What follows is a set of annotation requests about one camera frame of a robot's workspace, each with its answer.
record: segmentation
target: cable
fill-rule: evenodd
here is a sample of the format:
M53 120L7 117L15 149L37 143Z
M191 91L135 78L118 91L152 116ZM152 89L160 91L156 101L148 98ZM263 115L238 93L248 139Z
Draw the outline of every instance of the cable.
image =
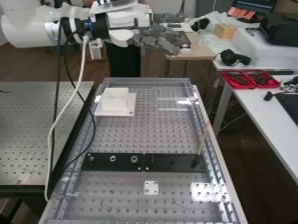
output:
M62 114L65 113L65 110L67 109L67 107L69 107L69 105L70 105L70 103L71 103L71 101L73 101L73 98L74 98L74 96L75 96L75 94L77 94L77 91L78 91L78 88L79 88L79 85L81 85L81 80L82 80L82 75L83 75L83 69L85 69L86 43L87 43L89 37L87 37L87 36L83 36L82 39L83 39L83 42L82 42L82 54L81 54L81 69L79 69L79 75L78 75L78 80L77 80L77 86L75 86L75 89L74 89L74 91L73 91L73 93L71 93L71 96L70 96L70 98L69 98L66 104L63 105L63 107L62 107L62 109L61 109L61 111L59 111L59 113L58 113L58 116L57 116L57 118L55 118L55 121L54 121L53 124L51 124L51 127L50 127L50 129L49 129L49 133L47 133L47 150L49 150L49 158L51 158L51 154L53 154L53 151L51 151L51 142L50 142L50 139L51 139L51 138L50 138L50 136L51 136L51 132L53 132L53 129L54 129L54 127L55 127L55 125L57 125L57 123L58 123L61 117L62 117ZM49 198L49 197L47 197L47 187L49 187L47 184L49 184L49 176L50 176L50 170L49 170L50 162L51 162L51 161L47 159L47 174L46 174L45 192L43 192L43 197L45 197L45 200L46 200L46 201L49 200L49 199L47 199L47 198Z
M215 7L216 7L216 0L212 0L212 6L211 6L211 11L215 11Z
M62 32L62 19L59 19L58 23L58 36L57 36L57 83L55 83L55 93L54 93L54 106L53 106L53 122L57 117L57 110L58 110L58 92L59 92L59 82L61 82L61 60L59 60L59 47L61 47L61 32ZM49 172L49 180L47 184L50 185L50 177L51 177L51 170L53 170L53 154L54 154L54 129L51 132L51 155L47 158L47 172Z
M67 75L67 78L69 78L69 81L70 81L70 83L71 83L73 88L75 88L75 85L74 85L74 83L73 83L73 79L71 79L70 72L69 72L67 59L66 59L66 50L67 50L67 43L69 43L69 40L70 40L71 36L73 36L75 33L77 33L77 32L73 32L73 33L67 36L66 41L65 41L65 44L63 44L63 66L65 66L66 75ZM79 93L78 91L77 91L77 95L79 96L81 101L85 103L85 100L83 100L83 98L82 98L82 96L81 96L81 93ZM89 114L90 114L90 117L91 117L91 124L93 124L91 139L90 139L90 141L89 141L89 143L87 143L85 149L82 150L82 152L81 152L81 153L74 157L74 159L73 159L73 160L63 166L63 168L62 168L62 172L61 172L61 173L63 173L63 171L65 171L66 168L71 165L71 163L73 163L73 162L74 162L74 161L83 155L83 153L85 153L86 150L89 149L90 144L91 144L91 142L93 142L93 140L94 140L94 136L95 136L95 121L94 121L94 116L93 116L93 114L91 114L90 109L89 109L87 112L89 112Z
M232 101L230 104L228 104L228 106L227 106L227 108L226 108L226 110L228 110L235 104L238 104L238 101L235 100L235 101Z
M183 14L183 8L184 8L184 0L182 0L180 7L179 7L179 14L180 15Z
M238 118L235 118L232 121L230 121L223 128L219 129L219 131L222 131L231 123L234 123L235 121L238 121L243 116L245 115L245 113L243 113Z

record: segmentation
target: white cable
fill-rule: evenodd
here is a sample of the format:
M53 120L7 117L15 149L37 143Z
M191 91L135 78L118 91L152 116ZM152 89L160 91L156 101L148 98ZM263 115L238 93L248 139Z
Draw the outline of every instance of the white cable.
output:
M215 6L216 6L216 0L212 0L212 7L211 7L211 11L215 11Z
M51 158L51 154L53 154L53 151L51 151L51 133L53 133L53 129L54 127L57 126L57 123L62 117L62 114L65 113L65 110L67 109L71 101L73 101L73 98L77 94L77 91L78 91L78 88L79 88L79 85L81 85L81 80L82 80L82 75L83 75L83 69L85 69L85 55L86 55L86 43L89 41L89 37L87 36L83 36L82 37L83 39L83 42L82 42L82 53L81 53L81 69L79 69L79 75L78 75L78 80L77 80L77 85L75 85L75 89L71 93L71 96L69 97L69 100L66 102L66 104L63 105L59 113L58 113L58 116L51 124L51 127L49 129L49 133L47 133L47 173L46 173L46 180L45 180L45 190L43 190L43 198L45 200L47 201L47 185L49 185L49 174L50 174L50 170L49 170L49 167L50 167L50 158Z
M234 123L235 121L238 121L243 116L245 115L245 113L243 113L238 118L235 118L231 122L228 122L224 127L222 129L219 129L219 131L222 131L231 123Z

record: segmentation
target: black device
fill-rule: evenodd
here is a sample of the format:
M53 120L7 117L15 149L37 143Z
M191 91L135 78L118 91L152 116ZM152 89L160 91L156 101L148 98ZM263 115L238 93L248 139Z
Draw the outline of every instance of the black device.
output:
M210 20L207 18L203 18L192 24L191 29L194 32L198 32L198 30L204 30L208 24Z
M275 97L298 126L298 94L275 94Z
M253 11L257 14L265 14L272 11L276 0L234 0L231 6Z
M251 62L249 57L235 54L230 49L220 52L220 60L222 63L227 66L232 66L236 62L242 63L243 65L248 65Z
M298 47L298 14L268 13L259 30L268 43Z

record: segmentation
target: white box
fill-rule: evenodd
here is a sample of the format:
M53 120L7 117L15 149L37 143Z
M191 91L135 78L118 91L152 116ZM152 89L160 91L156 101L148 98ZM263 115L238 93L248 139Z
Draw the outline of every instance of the white box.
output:
M127 110L127 88L106 88L100 96L100 108L103 111Z

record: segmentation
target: black metal bracket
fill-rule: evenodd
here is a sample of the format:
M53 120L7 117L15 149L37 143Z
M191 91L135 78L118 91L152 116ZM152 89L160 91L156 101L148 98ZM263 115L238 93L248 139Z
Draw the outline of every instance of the black metal bracket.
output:
M203 173L204 164L200 156L196 165L191 167L195 158L195 154L87 153L82 170Z

